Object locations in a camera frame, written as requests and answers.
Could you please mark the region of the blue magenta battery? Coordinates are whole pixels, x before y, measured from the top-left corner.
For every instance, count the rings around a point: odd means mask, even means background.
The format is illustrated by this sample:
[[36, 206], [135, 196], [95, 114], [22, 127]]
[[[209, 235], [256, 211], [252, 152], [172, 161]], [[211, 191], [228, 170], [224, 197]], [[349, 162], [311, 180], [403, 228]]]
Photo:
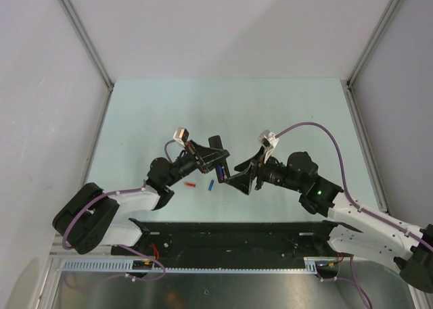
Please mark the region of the blue magenta battery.
[[217, 168], [217, 172], [218, 172], [219, 182], [224, 183], [227, 178], [225, 167], [223, 165], [219, 165]]

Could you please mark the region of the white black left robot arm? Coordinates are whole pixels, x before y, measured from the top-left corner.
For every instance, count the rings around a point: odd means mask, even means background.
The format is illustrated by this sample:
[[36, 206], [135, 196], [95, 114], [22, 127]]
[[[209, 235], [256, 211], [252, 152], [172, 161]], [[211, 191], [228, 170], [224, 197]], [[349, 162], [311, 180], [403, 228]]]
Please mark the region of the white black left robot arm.
[[145, 253], [149, 237], [133, 223], [134, 212], [165, 207], [175, 194], [171, 187], [198, 170], [207, 174], [229, 157], [222, 147], [187, 141], [174, 162], [156, 158], [142, 186], [105, 191], [95, 183], [83, 185], [53, 219], [62, 247], [87, 254], [100, 245], [125, 245], [134, 254]]

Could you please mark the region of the black remote control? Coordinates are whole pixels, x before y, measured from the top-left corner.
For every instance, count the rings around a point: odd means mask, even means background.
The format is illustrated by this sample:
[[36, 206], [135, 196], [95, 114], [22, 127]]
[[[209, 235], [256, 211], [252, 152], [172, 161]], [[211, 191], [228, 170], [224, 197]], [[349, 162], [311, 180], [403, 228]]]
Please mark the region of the black remote control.
[[[213, 149], [223, 149], [223, 144], [221, 141], [221, 137], [219, 135], [215, 135], [208, 138], [209, 146]], [[214, 163], [214, 169], [216, 171], [216, 177], [219, 183], [224, 183], [229, 177], [229, 167], [227, 164], [227, 156], [221, 156]]]

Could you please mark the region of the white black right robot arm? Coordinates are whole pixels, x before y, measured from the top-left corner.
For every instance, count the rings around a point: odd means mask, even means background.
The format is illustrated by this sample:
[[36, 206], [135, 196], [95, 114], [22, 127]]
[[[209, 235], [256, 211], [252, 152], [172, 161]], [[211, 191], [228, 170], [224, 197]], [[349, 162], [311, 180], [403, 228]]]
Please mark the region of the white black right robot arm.
[[294, 152], [286, 164], [265, 158], [265, 151], [235, 167], [226, 183], [249, 195], [268, 183], [300, 194], [301, 206], [325, 217], [326, 230], [312, 238], [320, 256], [332, 251], [385, 266], [410, 286], [432, 292], [432, 225], [421, 228], [353, 199], [346, 188], [326, 180], [306, 152]]

